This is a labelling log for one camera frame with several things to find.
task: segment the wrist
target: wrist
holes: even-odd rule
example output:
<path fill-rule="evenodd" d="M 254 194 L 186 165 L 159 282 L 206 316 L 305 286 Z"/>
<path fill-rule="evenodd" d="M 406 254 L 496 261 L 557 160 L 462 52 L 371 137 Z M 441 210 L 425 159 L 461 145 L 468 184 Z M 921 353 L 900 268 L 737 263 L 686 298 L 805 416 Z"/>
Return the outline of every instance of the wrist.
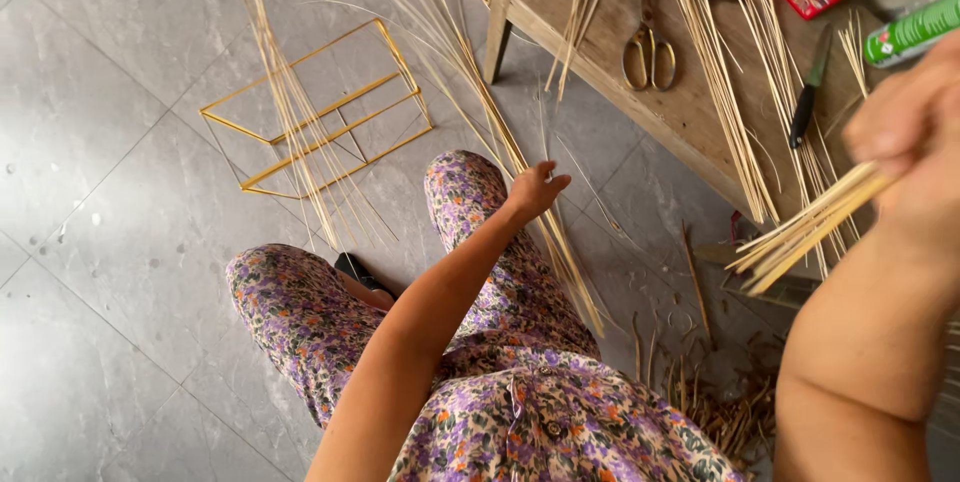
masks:
<path fill-rule="evenodd" d="M 918 295 L 933 296 L 954 310 L 960 306 L 960 252 L 924 243 L 893 223 L 880 221 L 870 236 L 872 250 L 891 263 L 891 272 L 909 278 Z"/>
<path fill-rule="evenodd" d="M 497 210 L 493 215 L 502 220 L 504 225 L 509 227 L 514 232 L 519 232 L 531 220 L 527 217 L 528 214 L 524 214 L 520 206 L 517 206 L 510 201 L 510 198 L 507 198 L 506 202 L 503 203 L 503 206 L 501 206 L 500 209 Z"/>

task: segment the woman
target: woman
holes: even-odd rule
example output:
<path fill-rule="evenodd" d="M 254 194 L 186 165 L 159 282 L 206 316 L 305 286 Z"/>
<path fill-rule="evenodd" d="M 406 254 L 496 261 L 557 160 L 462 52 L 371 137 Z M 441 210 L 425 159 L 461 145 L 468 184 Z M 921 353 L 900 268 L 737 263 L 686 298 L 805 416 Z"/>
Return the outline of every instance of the woman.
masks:
<path fill-rule="evenodd" d="M 855 156 L 902 179 L 790 333 L 778 477 L 927 472 L 924 421 L 960 300 L 958 70 L 955 34 L 849 125 Z M 570 183 L 547 181 L 553 167 L 507 196 L 478 155 L 434 160 L 424 185 L 447 255 L 396 303 L 294 247 L 230 264 L 237 310 L 326 428 L 308 481 L 741 479 L 689 420 L 599 362 L 523 230 Z"/>

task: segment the wire frame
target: wire frame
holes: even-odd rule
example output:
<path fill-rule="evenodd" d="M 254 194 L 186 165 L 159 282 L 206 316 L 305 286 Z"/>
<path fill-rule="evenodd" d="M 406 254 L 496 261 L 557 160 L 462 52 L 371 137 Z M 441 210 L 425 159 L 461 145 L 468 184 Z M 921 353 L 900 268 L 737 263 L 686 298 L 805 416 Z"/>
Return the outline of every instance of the wire frame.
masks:
<path fill-rule="evenodd" d="M 254 174 L 253 176 L 251 176 L 246 180 L 240 181 L 240 189 L 242 191 L 247 193 L 272 194 L 276 196 L 283 196 L 283 197 L 293 198 L 293 199 L 305 199 L 312 196 L 313 193 L 316 193 L 326 187 L 329 187 L 334 182 L 337 182 L 338 180 L 341 180 L 353 174 L 357 170 L 363 169 L 367 165 L 389 154 L 390 152 L 400 148 L 402 145 L 412 142 L 417 137 L 420 137 L 424 133 L 433 129 L 433 122 L 430 120 L 430 115 L 429 113 L 427 113 L 426 103 L 424 102 L 423 91 L 421 90 L 420 86 L 417 85 L 417 82 L 414 80 L 413 73 L 410 71 L 409 66 L 407 66 L 406 61 L 403 59 L 403 55 L 401 54 L 400 50 L 397 48 L 397 44 L 394 42 L 394 39 L 390 36 L 390 32 L 387 31 L 387 27 L 383 24 L 383 22 L 380 19 L 372 19 L 370 21 L 364 22 L 363 24 L 360 24 L 359 26 L 343 34 L 339 38 L 310 52 L 303 58 L 299 58 L 298 60 L 292 62 L 288 66 L 288 68 L 293 69 L 297 64 L 300 64 L 312 58 L 313 56 L 320 54 L 321 52 L 336 45 L 338 42 L 341 42 L 345 38 L 348 38 L 352 34 L 359 32 L 367 28 L 368 26 L 375 26 L 376 30 L 380 33 L 380 36 L 382 36 L 385 45 L 390 51 L 390 55 L 392 56 L 393 61 L 396 63 L 396 71 L 386 74 L 378 79 L 375 79 L 372 82 L 369 82 L 364 86 L 361 86 L 360 88 L 353 91 L 352 93 L 344 95 L 343 97 L 337 99 L 336 101 L 330 103 L 329 105 L 318 108 L 317 112 L 315 112 L 310 117 L 307 117 L 305 120 L 300 120 L 299 123 L 296 125 L 295 130 L 299 131 L 301 134 L 303 134 L 306 137 L 305 139 L 302 140 L 302 142 L 310 141 L 310 137 L 309 137 L 310 134 L 304 131 L 309 124 L 320 123 L 320 119 L 322 116 L 338 111 L 338 109 L 340 109 L 341 107 L 348 105 L 349 103 L 353 102 L 359 97 L 362 97 L 363 95 L 366 95 L 372 92 L 373 90 L 380 88 L 381 86 L 387 84 L 388 82 L 393 81 L 396 78 L 400 78 L 403 80 L 403 83 L 406 86 L 406 90 L 408 93 L 406 95 L 402 95 L 401 97 L 398 97 L 395 101 L 393 101 L 386 107 L 378 109 L 372 113 L 368 113 L 362 116 L 361 118 L 359 118 L 358 120 L 354 120 L 351 123 L 344 122 L 344 126 L 342 128 L 326 133 L 317 141 L 307 144 L 306 146 L 295 146 L 294 153 L 287 155 L 286 157 L 279 158 L 278 161 L 273 165 L 271 165 L 270 167 L 259 171 L 257 174 Z M 237 90 L 236 92 L 230 95 L 217 99 L 216 101 L 210 103 L 210 105 L 199 109 L 199 114 L 204 118 L 204 120 L 207 121 L 207 123 L 210 123 L 210 120 L 215 121 L 229 129 L 232 129 L 233 131 L 237 131 L 243 135 L 246 135 L 247 137 L 250 137 L 251 139 L 254 139 L 255 141 L 258 141 L 261 144 L 266 144 L 268 146 L 281 144 L 287 138 L 287 136 L 284 133 L 280 133 L 275 137 L 265 137 L 258 134 L 255 131 L 252 131 L 244 127 L 243 125 L 240 125 L 239 123 L 236 123 L 232 120 L 228 120 L 227 118 L 219 116 L 212 112 L 212 109 L 215 108 L 216 106 L 221 105 L 238 95 L 244 94 L 246 91 L 266 81 L 267 81 L 267 75 L 264 75 L 258 81 L 247 84 L 245 87 L 241 88 L 240 90 Z M 389 148 L 379 152 L 375 156 L 372 156 L 369 158 L 367 158 L 366 156 L 362 156 L 360 158 L 359 165 L 357 165 L 356 167 L 353 167 L 350 170 L 347 170 L 345 172 L 342 172 L 334 176 L 333 179 L 326 180 L 323 183 L 323 185 L 319 186 L 316 190 L 309 190 L 307 191 L 307 193 L 304 193 L 304 194 L 289 194 L 289 193 L 271 191 L 271 190 L 267 190 L 260 187 L 260 184 L 262 182 L 274 176 L 278 172 L 282 172 L 284 169 L 292 166 L 294 162 L 303 161 L 306 158 L 306 156 L 317 151 L 318 149 L 320 149 L 321 146 L 330 145 L 331 143 L 336 141 L 339 137 L 342 137 L 344 134 L 347 134 L 347 133 L 350 133 L 350 135 L 353 136 L 353 133 L 351 133 L 351 131 L 353 131 L 357 127 L 387 112 L 391 108 L 396 107 L 404 103 L 405 101 L 410 101 L 410 100 L 413 100 L 416 103 L 416 106 L 419 107 L 420 112 L 423 114 L 423 119 L 426 121 L 426 127 L 421 129 L 420 131 L 417 131 L 416 133 L 414 133 L 414 135 L 390 146 Z M 222 144 L 220 144 L 220 141 L 219 140 L 215 140 L 215 141 L 217 146 L 220 148 L 220 151 L 223 154 L 223 156 L 226 156 L 226 153 L 224 152 L 223 146 Z"/>

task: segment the dress button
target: dress button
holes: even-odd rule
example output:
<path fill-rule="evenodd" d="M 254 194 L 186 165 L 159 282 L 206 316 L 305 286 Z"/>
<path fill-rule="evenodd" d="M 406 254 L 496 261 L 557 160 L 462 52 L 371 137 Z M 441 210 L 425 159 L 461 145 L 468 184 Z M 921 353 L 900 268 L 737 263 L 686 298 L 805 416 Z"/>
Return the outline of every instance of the dress button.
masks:
<path fill-rule="evenodd" d="M 549 433 L 551 437 L 559 437 L 562 430 L 563 428 L 560 427 L 555 420 L 551 420 L 546 424 L 546 432 Z"/>

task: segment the gold metal frame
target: gold metal frame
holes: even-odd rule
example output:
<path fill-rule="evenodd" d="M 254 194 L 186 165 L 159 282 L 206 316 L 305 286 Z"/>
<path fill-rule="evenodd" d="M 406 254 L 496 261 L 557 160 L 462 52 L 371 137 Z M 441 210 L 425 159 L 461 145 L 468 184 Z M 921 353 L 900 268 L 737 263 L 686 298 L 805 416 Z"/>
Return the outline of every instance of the gold metal frame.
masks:
<path fill-rule="evenodd" d="M 336 131 L 333 131 L 333 132 L 330 132 L 330 133 L 326 134 L 326 136 L 324 136 L 324 137 L 321 138 L 320 140 L 318 140 L 318 141 L 316 141 L 316 142 L 314 142 L 314 143 L 309 144 L 308 146 L 306 146 L 306 149 L 301 148 L 301 149 L 300 149 L 296 154 L 294 154 L 293 156 L 283 158 L 283 159 L 281 159 L 280 161 L 278 161 L 278 162 L 276 162 L 275 164 L 273 164 L 272 166 L 268 167 L 267 169 L 263 169 L 263 170 L 261 170 L 260 172 L 258 172 L 257 174 L 255 174 L 255 175 L 251 176 L 250 178 L 248 178 L 247 180 L 240 182 L 240 189 L 241 189 L 242 191 L 247 192 L 247 193 L 272 194 L 272 195 L 276 195 L 276 196 L 285 196 L 285 197 L 287 197 L 287 198 L 304 199 L 304 198 L 309 197 L 312 193 L 318 192 L 319 190 L 322 190 L 323 188 L 328 187 L 330 184 L 332 184 L 332 183 L 334 183 L 334 182 L 336 182 L 336 181 L 338 181 L 338 180 L 341 180 L 341 179 L 343 179 L 344 177 L 346 177 L 346 176 L 348 176 L 348 175 L 350 175 L 350 174 L 353 174 L 353 173 L 356 172 L 357 170 L 363 169 L 364 167 L 366 167 L 366 166 L 369 165 L 370 163 L 373 163 L 374 161 L 380 159 L 381 157 L 383 157 L 383 156 L 387 155 L 388 153 L 390 153 L 390 152 L 396 150 L 397 148 L 401 147 L 403 144 L 410 143 L 410 142 L 413 141 L 415 138 L 417 138 L 417 137 L 423 135 L 424 133 L 426 133 L 427 131 L 430 131 L 431 129 L 433 129 L 433 123 L 432 123 L 432 121 L 430 120 L 430 115 L 427 113 L 427 110 L 426 110 L 426 103 L 424 102 L 423 92 L 421 91 L 420 87 L 417 86 L 417 83 L 414 81 L 413 73 L 410 71 L 410 68 L 407 66 L 406 61 L 403 59 L 403 55 L 401 54 L 400 50 L 397 48 L 397 44 L 394 43 L 394 39 L 393 39 L 392 37 L 390 37 L 390 33 L 387 31 L 387 27 L 386 27 L 386 26 L 383 24 L 383 22 L 380 21 L 379 19 L 373 19 L 373 20 L 371 20 L 371 21 L 367 21 L 367 22 L 364 22 L 363 24 L 360 24 L 359 26 L 357 26 L 357 27 L 354 28 L 353 30 L 351 30 L 351 31 L 343 34 L 343 35 L 340 36 L 339 38 L 331 41 L 330 43 L 328 43 L 328 44 L 326 44 L 326 45 L 324 45 L 324 46 L 321 46 L 320 48 L 318 48 L 318 49 L 314 50 L 313 52 L 307 54 L 307 55 L 304 56 L 303 58 L 300 58 L 300 59 L 292 62 L 292 63 L 291 63 L 289 66 L 287 66 L 287 67 L 292 69 L 296 64 L 299 64 L 300 62 L 303 62 L 304 60 L 310 58 L 311 56 L 314 56 L 314 55 L 316 55 L 316 54 L 318 54 L 318 53 L 326 50 L 327 48 L 329 48 L 330 46 L 335 45 L 337 42 L 339 42 L 339 41 L 341 41 L 342 39 L 346 38 L 346 37 L 349 36 L 350 34 L 353 34 L 354 32 L 357 32 L 357 31 L 365 28 L 366 26 L 369 26 L 370 24 L 375 24 L 375 25 L 376 25 L 377 29 L 380 31 L 380 35 L 382 35 L 382 36 L 383 36 L 383 39 L 386 41 L 387 47 L 390 49 L 390 54 L 392 55 L 393 60 L 396 62 L 397 71 L 395 71 L 395 72 L 393 72 L 393 73 L 390 73 L 390 74 L 388 74 L 388 75 L 386 75 L 386 76 L 384 76 L 384 77 L 382 77 L 382 78 L 379 78 L 379 79 L 375 80 L 374 82 L 370 82 L 369 84 L 367 84 L 366 86 L 361 87 L 359 90 L 356 90 L 356 91 L 353 92 L 352 94 L 346 95 L 346 96 L 338 99 L 337 101 L 334 101 L 334 102 L 331 103 L 330 105 L 319 109 L 316 113 L 314 113 L 312 116 L 310 116 L 310 117 L 307 118 L 306 120 L 302 120 L 302 121 L 296 126 L 296 130 L 303 132 L 304 128 L 305 128 L 309 123 L 311 123 L 311 122 L 313 122 L 313 121 L 315 121 L 315 120 L 319 120 L 320 117 L 322 117 L 323 115 L 329 114 L 329 113 L 331 113 L 331 112 L 339 109 L 340 107 L 343 107 L 344 105 L 350 103 L 351 101 L 353 101 L 354 99 L 360 97 L 361 95 L 365 95 L 365 94 L 368 93 L 369 91 L 375 90 L 376 88 L 378 88 L 378 87 L 380 87 L 381 85 L 383 85 L 383 84 L 385 84 L 385 83 L 393 80 L 394 78 L 396 78 L 396 77 L 398 77 L 398 76 L 403 77 L 403 81 L 404 81 L 404 83 L 407 85 L 407 90 L 409 90 L 410 93 L 407 94 L 407 95 L 404 95 L 402 98 L 400 98 L 400 99 L 398 99 L 397 101 L 391 103 L 391 104 L 388 105 L 387 107 L 384 107 L 384 108 L 380 109 L 379 111 L 376 111 L 375 113 L 368 114 L 368 115 L 366 115 L 365 117 L 361 118 L 360 120 L 356 120 L 356 121 L 354 121 L 353 123 L 346 124 L 343 128 L 338 129 L 338 130 L 336 130 Z M 250 84 L 247 84 L 245 87 L 241 88 L 240 90 L 237 90 L 236 92 L 234 92 L 234 93 L 232 93 L 232 94 L 230 94 L 230 95 L 227 95 L 226 97 L 223 97 L 223 98 L 221 98 L 221 99 L 217 99 L 216 101 L 210 103 L 210 105 L 199 109 L 199 114 L 200 114 L 205 120 L 213 120 L 213 121 L 216 121 L 216 122 L 218 122 L 218 123 L 220 123 L 220 124 L 222 124 L 222 125 L 230 128 L 230 129 L 233 129 L 234 131 L 238 131 L 238 132 L 240 132 L 240 133 L 243 133 L 244 135 L 247 135 L 248 137 L 251 137 L 251 138 L 257 140 L 257 141 L 259 141 L 259 142 L 262 143 L 262 144 L 267 144 L 267 145 L 269 145 L 269 146 L 273 146 L 274 144 L 282 143 L 283 140 L 286 139 L 286 135 L 285 135 L 285 134 L 282 134 L 282 133 L 281 133 L 280 135 L 277 135 L 276 137 L 273 137 L 272 139 L 268 139 L 268 138 L 266 138 L 266 137 L 263 137 L 263 136 L 258 135 L 258 134 L 255 133 L 254 131 L 250 131 L 249 129 L 246 129 L 246 127 L 243 127 L 242 125 L 239 125 L 239 124 L 237 124 L 237 123 L 235 123 L 235 122 L 233 122 L 233 121 L 227 120 L 227 119 L 225 119 L 225 118 L 223 118 L 223 117 L 217 116 L 217 115 L 215 115 L 215 114 L 213 114 L 213 113 L 210 112 L 210 109 L 216 107 L 217 105 L 220 105 L 221 103 L 224 103 L 225 101 L 228 101 L 228 100 L 234 98 L 234 97 L 237 96 L 237 95 L 243 94 L 244 92 L 246 92 L 246 91 L 249 90 L 250 88 L 253 88 L 254 86 L 256 86 L 256 85 L 258 85 L 258 84 L 261 84 L 261 83 L 265 82 L 266 80 L 267 80 L 267 76 L 264 75 L 264 76 L 263 76 L 262 78 L 260 78 L 257 82 L 252 82 L 252 83 L 250 83 Z M 383 114 L 384 112 L 390 110 L 390 108 L 396 107 L 397 105 L 401 104 L 403 101 L 406 101 L 407 99 L 410 99 L 410 98 L 413 98 L 414 101 L 416 101 L 416 105 L 420 108 L 420 111 L 423 113 L 423 118 L 426 120 L 426 128 L 423 129 L 423 130 L 421 130 L 421 131 L 418 131 L 414 136 L 412 136 L 412 137 L 410 137 L 410 138 L 408 138 L 408 139 L 405 139 L 405 140 L 401 141 L 400 143 L 394 144 L 394 145 L 391 146 L 390 148 L 388 148 L 388 149 L 386 149 L 386 150 L 378 153 L 378 155 L 373 156 L 373 157 L 371 157 L 371 158 L 369 158 L 369 159 L 367 159 L 366 156 L 363 156 L 363 153 L 361 152 L 362 159 L 358 158 L 358 159 L 360 159 L 360 161 L 361 161 L 361 164 L 360 164 L 358 167 L 355 167 L 355 168 L 353 168 L 353 169 L 351 169 L 351 170 L 349 170 L 349 171 L 341 174 L 340 176 L 337 176 L 337 177 L 334 178 L 333 180 L 330 180 L 329 182 L 326 182 L 326 183 L 323 184 L 322 186 L 318 187 L 317 190 L 315 190 L 315 191 L 311 191 L 311 192 L 308 192 L 308 193 L 304 193 L 304 194 L 302 194 L 302 195 L 296 195 L 296 194 L 286 194 L 286 193 L 273 192 L 273 191 L 270 191 L 270 190 L 265 190 L 265 189 L 262 189 L 262 188 L 258 188 L 258 187 L 257 187 L 257 185 L 258 185 L 260 182 L 262 182 L 263 180 L 265 180 L 265 179 L 269 178 L 270 176 L 276 174 L 277 172 L 281 171 L 282 169 L 288 167 L 289 165 L 293 164 L 294 161 L 303 159 L 304 157 L 306 157 L 307 155 L 309 155 L 311 152 L 314 152 L 314 151 L 316 151 L 317 149 L 319 149 L 321 146 L 332 143 L 332 142 L 335 141 L 337 138 L 341 137 L 344 133 L 349 133 L 350 131 L 352 131 L 352 130 L 354 130 L 355 128 L 359 127 L 359 126 L 360 126 L 361 124 L 363 124 L 364 122 L 366 122 L 366 121 L 368 121 L 368 120 L 370 120 L 370 119 L 372 119 L 372 118 L 375 118 L 375 117 Z"/>

